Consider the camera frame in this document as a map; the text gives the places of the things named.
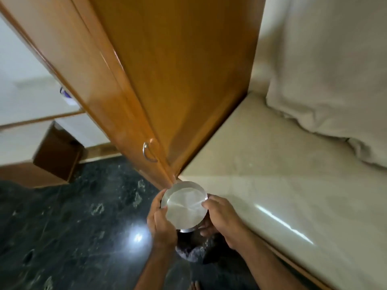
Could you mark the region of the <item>person's right hand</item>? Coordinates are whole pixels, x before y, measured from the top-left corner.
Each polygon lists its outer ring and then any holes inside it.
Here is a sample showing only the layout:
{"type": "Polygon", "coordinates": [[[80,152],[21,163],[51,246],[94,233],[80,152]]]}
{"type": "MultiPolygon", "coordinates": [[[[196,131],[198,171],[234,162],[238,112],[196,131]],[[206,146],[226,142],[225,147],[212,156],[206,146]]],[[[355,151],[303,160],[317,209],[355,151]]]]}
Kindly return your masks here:
{"type": "Polygon", "coordinates": [[[231,249],[241,253],[249,241],[250,233],[231,203],[222,198],[222,205],[219,209],[207,210],[207,212],[209,216],[205,218],[203,225],[200,227],[200,234],[209,237],[220,233],[231,249]]]}

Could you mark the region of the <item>person's left hand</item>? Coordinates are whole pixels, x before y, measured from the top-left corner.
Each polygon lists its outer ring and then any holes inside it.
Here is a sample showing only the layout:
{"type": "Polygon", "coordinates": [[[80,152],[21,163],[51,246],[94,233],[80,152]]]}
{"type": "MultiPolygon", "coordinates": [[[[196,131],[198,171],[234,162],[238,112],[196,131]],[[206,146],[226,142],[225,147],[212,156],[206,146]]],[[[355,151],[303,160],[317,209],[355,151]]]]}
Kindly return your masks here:
{"type": "Polygon", "coordinates": [[[152,236],[152,247],[172,250],[177,245],[177,230],[166,218],[167,207],[161,207],[161,201],[167,189],[161,190],[153,199],[147,225],[152,236]]]}

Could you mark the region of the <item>round steel container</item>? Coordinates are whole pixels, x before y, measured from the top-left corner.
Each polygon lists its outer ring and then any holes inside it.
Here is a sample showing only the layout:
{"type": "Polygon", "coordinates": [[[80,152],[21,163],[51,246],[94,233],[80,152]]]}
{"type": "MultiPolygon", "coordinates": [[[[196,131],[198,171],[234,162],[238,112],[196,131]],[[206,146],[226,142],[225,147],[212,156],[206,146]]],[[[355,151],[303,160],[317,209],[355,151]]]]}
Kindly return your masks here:
{"type": "Polygon", "coordinates": [[[181,233],[193,232],[201,226],[208,210],[202,203],[208,194],[199,184],[180,181],[166,190],[161,208],[167,208],[166,219],[181,233]]]}

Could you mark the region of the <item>person's right forearm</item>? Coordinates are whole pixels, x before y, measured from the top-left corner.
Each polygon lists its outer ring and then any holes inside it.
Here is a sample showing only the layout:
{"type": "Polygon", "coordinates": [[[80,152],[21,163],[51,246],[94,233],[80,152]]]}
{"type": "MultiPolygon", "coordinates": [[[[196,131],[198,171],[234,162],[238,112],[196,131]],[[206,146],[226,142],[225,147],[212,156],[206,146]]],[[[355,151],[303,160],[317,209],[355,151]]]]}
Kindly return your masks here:
{"type": "Polygon", "coordinates": [[[260,290],[307,290],[249,229],[240,230],[232,244],[260,290]]]}

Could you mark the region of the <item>person's left forearm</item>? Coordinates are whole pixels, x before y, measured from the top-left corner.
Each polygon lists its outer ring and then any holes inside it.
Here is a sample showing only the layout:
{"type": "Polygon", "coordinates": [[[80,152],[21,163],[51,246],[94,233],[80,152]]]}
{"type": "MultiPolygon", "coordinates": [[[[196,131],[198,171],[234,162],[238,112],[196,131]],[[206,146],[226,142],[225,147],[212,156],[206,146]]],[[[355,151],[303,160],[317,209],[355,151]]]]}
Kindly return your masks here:
{"type": "Polygon", "coordinates": [[[175,244],[153,243],[150,255],[133,290],[163,289],[175,247],[175,244]]]}

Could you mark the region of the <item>tall wooden cabinet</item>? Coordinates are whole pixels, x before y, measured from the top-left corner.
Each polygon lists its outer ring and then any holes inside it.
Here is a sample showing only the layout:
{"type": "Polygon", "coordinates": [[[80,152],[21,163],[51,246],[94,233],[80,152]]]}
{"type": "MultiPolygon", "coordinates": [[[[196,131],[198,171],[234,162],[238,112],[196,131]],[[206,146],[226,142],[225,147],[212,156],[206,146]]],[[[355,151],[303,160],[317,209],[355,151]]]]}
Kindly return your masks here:
{"type": "Polygon", "coordinates": [[[248,92],[265,0],[0,0],[21,35],[159,189],[248,92]],[[157,157],[147,161],[143,143],[157,157]]]}

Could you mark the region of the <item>purple and white object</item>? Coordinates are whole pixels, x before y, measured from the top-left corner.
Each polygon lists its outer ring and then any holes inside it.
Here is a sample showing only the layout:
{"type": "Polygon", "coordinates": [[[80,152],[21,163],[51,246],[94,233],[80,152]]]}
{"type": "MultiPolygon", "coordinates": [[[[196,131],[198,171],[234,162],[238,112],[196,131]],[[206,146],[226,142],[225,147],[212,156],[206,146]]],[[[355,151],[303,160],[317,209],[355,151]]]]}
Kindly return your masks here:
{"type": "Polygon", "coordinates": [[[60,94],[69,106],[78,106],[76,100],[63,87],[60,87],[60,94]]]}

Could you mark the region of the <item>white cloth sheet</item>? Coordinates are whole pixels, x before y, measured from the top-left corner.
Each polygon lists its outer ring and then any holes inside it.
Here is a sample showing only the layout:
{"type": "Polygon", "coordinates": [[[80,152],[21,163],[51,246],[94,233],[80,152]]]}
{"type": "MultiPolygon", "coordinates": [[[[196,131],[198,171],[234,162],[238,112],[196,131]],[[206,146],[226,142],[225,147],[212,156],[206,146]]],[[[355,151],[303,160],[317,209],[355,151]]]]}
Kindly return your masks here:
{"type": "Polygon", "coordinates": [[[249,92],[387,168],[387,0],[265,0],[249,92]]]}

